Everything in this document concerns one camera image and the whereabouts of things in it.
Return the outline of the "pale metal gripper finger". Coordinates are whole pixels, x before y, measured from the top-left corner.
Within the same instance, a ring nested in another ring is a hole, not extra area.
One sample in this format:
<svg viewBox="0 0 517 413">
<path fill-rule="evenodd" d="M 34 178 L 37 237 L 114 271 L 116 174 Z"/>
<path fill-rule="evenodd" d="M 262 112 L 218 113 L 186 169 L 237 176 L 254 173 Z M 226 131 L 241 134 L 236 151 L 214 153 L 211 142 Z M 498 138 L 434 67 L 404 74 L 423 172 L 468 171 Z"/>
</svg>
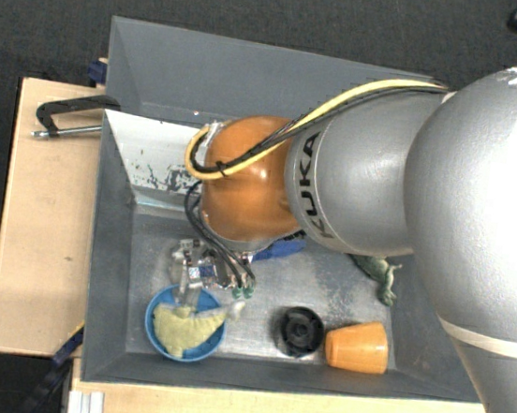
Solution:
<svg viewBox="0 0 517 413">
<path fill-rule="evenodd" d="M 173 291 L 174 301 L 180 305 L 185 303 L 185 292 L 187 290 L 189 277 L 188 271 L 188 266 L 183 264 L 180 270 L 179 283 L 177 284 L 177 288 Z"/>
<path fill-rule="evenodd" d="M 186 285 L 185 292 L 185 305 L 196 309 L 198 306 L 199 295 L 204 285 L 199 273 L 189 272 L 188 276 L 188 284 Z"/>
</svg>

